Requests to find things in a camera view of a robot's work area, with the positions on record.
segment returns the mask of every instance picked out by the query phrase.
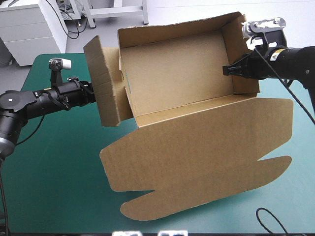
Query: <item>black robotic arm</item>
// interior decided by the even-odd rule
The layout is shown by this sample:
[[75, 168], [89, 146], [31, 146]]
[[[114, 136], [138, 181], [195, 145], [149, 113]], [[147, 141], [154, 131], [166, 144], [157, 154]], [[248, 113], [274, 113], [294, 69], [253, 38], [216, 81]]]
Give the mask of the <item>black robotic arm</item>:
[[38, 91], [6, 91], [0, 95], [0, 159], [14, 152], [23, 126], [29, 119], [95, 102], [92, 84], [77, 77], [63, 82], [62, 69], [70, 69], [71, 61], [49, 60], [51, 87]]

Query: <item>drawer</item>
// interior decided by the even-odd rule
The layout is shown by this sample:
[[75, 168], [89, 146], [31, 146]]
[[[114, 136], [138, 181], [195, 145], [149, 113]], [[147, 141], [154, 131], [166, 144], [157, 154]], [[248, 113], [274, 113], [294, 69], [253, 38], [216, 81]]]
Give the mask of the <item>drawer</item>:
[[34, 38], [52, 37], [46, 23], [0, 28], [0, 38], [4, 42], [19, 41]]
[[0, 12], [0, 28], [45, 22], [39, 7]]
[[53, 37], [6, 42], [6, 47], [20, 66], [32, 65], [41, 54], [61, 52]]

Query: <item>cable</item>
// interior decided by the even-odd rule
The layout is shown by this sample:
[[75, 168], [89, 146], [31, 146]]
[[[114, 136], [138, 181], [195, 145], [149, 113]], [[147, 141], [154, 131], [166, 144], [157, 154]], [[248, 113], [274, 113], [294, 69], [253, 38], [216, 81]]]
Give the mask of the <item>cable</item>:
[[259, 212], [261, 210], [264, 210], [266, 212], [268, 212], [277, 222], [278, 224], [281, 226], [281, 228], [283, 229], [283, 231], [285, 232], [285, 235], [288, 236], [289, 233], [287, 232], [287, 230], [285, 229], [285, 227], [283, 226], [283, 224], [280, 222], [280, 220], [268, 209], [266, 208], [263, 208], [263, 207], [260, 207], [256, 210], [256, 218], [258, 220], [258, 222], [260, 223], [260, 225], [268, 232], [270, 233], [271, 235], [273, 236], [276, 236], [275, 233], [273, 233], [270, 229], [268, 229], [262, 222], [261, 222], [261, 219], [259, 218]]
[[4, 218], [5, 218], [5, 236], [9, 235], [9, 219], [8, 219], [8, 210], [6, 208], [6, 201], [5, 201], [5, 195], [4, 195], [4, 187], [2, 182], [2, 167], [3, 167], [3, 159], [0, 159], [0, 190], [1, 190], [1, 198], [2, 198], [2, 204], [3, 204], [3, 211], [4, 211]]
[[269, 64], [269, 62], [260, 54], [260, 52], [255, 48], [255, 51], [258, 55], [263, 59], [263, 61], [268, 65], [268, 67], [272, 70], [272, 72], [276, 75], [278, 80], [280, 80], [281, 84], [286, 88], [286, 90], [291, 94], [291, 96], [295, 99], [295, 101], [301, 106], [301, 108], [305, 111], [305, 113], [309, 116], [313, 124], [315, 125], [315, 119], [312, 117], [311, 113], [306, 109], [303, 103], [297, 98], [297, 96], [292, 92], [292, 90], [285, 84], [285, 82], [281, 79], [280, 75], [274, 70], [274, 68]]
[[33, 136], [33, 135], [37, 132], [37, 130], [40, 128], [41, 124], [42, 124], [43, 121], [44, 121], [44, 118], [45, 118], [45, 115], [43, 115], [43, 116], [41, 117], [41, 120], [40, 120], [40, 122], [38, 123], [38, 126], [36, 127], [36, 129], [35, 129], [27, 138], [25, 138], [24, 140], [18, 142], [18, 143], [16, 144], [16, 146], [18, 146], [18, 145], [24, 143], [24, 142], [27, 141], [31, 136]]
[[77, 36], [76, 37], [71, 37], [66, 31], [65, 31], [65, 29], [64, 29], [64, 27], [63, 27], [63, 24], [61, 23], [61, 20], [60, 20], [60, 18], [59, 18], [59, 16], [58, 16], [58, 14], [57, 14], [57, 12], [55, 11], [55, 9], [53, 8], [53, 6], [50, 4], [50, 2], [48, 1], [48, 0], [45, 0], [49, 5], [50, 5], [50, 7], [53, 9], [53, 11], [55, 12], [55, 14], [56, 14], [56, 16], [57, 16], [57, 18], [58, 18], [58, 20], [59, 20], [59, 23], [60, 23], [60, 25], [61, 25], [61, 27], [63, 28], [63, 31], [64, 31], [64, 33], [67, 35], [67, 37], [68, 38], [71, 38], [71, 39], [77, 39], [78, 37], [79, 37], [79, 29], [78, 29], [78, 27], [77, 27]]
[[[63, 10], [63, 9], [59, 9], [59, 10], [62, 11], [62, 12], [64, 12], [65, 14], [67, 14], [68, 17], [70, 17], [70, 18], [72, 19], [72, 17], [69, 15], [69, 13], [67, 13], [65, 10]], [[70, 31], [70, 30], [68, 30], [68, 32], [70, 32], [70, 33], [82, 33], [82, 32], [84, 32], [85, 29], [87, 28], [87, 25], [88, 25], [88, 19], [86, 20], [84, 29], [83, 29], [82, 31], [79, 31], [79, 28], [76, 26], [76, 28], [77, 28], [77, 30], [78, 30], [77, 32], [73, 32], [73, 31]]]

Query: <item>cardboard flap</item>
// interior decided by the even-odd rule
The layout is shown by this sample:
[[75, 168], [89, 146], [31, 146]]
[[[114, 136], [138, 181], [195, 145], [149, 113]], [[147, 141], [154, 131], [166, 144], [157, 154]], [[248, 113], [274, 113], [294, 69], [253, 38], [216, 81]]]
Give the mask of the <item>cardboard flap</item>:
[[249, 165], [235, 165], [233, 171], [230, 168], [210, 169], [202, 177], [180, 181], [124, 203], [121, 212], [134, 220], [156, 220], [183, 209], [264, 186], [278, 178], [290, 163], [289, 156], [282, 156]]
[[219, 30], [222, 26], [241, 16], [233, 12], [197, 21], [183, 22], [166, 26], [131, 27], [118, 30], [120, 48], [159, 42]]
[[119, 71], [119, 49], [102, 48], [98, 36], [85, 47], [91, 80], [103, 126], [117, 126], [133, 117]]
[[292, 115], [289, 99], [252, 98], [141, 127], [100, 157], [113, 190], [157, 190], [122, 212], [156, 219], [281, 175], [289, 157], [259, 159], [290, 139]]
[[292, 113], [289, 99], [252, 98], [141, 127], [100, 157], [115, 191], [161, 189], [257, 161], [290, 139]]

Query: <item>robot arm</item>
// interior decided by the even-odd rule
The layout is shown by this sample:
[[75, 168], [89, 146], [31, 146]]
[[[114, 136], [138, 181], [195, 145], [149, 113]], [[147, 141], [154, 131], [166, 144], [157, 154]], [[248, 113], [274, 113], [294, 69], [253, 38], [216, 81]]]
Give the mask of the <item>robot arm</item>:
[[70, 110], [95, 102], [90, 82], [77, 77], [63, 82], [62, 69], [71, 69], [71, 61], [60, 58], [49, 60], [51, 88], [38, 91], [6, 91], [0, 95], [0, 158], [14, 152], [21, 129], [29, 119], [49, 113]]
[[315, 47], [288, 48], [284, 27], [283, 18], [246, 22], [243, 26], [244, 38], [250, 38], [252, 43], [259, 39], [262, 44], [256, 45], [254, 51], [233, 64], [224, 66], [223, 74], [258, 80], [278, 78], [271, 66], [281, 79], [290, 80], [286, 84], [288, 87], [294, 80], [301, 82], [308, 89], [315, 110]]

